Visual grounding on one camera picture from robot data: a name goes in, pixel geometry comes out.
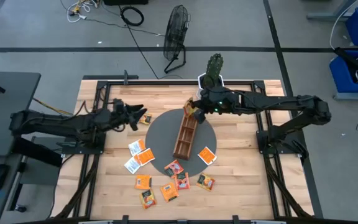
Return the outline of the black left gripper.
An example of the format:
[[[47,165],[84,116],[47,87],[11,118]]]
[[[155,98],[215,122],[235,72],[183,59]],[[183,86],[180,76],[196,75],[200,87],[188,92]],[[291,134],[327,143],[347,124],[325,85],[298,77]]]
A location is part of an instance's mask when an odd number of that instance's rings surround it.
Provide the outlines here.
[[[113,99],[110,104],[113,105],[113,111],[110,112],[108,123],[104,125],[104,131],[117,129],[127,124],[137,124],[147,112],[143,105],[128,105],[118,98]]]

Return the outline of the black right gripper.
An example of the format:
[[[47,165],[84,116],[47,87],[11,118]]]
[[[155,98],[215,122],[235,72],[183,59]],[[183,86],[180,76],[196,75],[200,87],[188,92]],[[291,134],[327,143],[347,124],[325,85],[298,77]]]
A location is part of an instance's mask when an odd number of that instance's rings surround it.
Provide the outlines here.
[[[202,91],[202,99],[192,101],[193,107],[204,113],[229,113],[228,93],[229,89],[221,86],[205,88]]]

